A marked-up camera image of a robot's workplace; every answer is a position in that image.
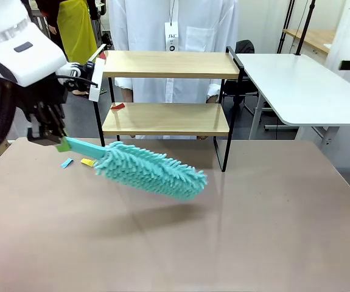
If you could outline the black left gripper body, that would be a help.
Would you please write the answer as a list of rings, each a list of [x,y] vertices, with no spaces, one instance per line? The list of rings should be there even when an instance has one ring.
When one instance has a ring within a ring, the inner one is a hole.
[[[66,103],[68,92],[56,78],[45,78],[26,87],[16,85],[16,94],[16,106],[23,111],[25,117],[36,115],[35,106],[39,103],[55,106],[61,117],[65,117],[62,104]]]

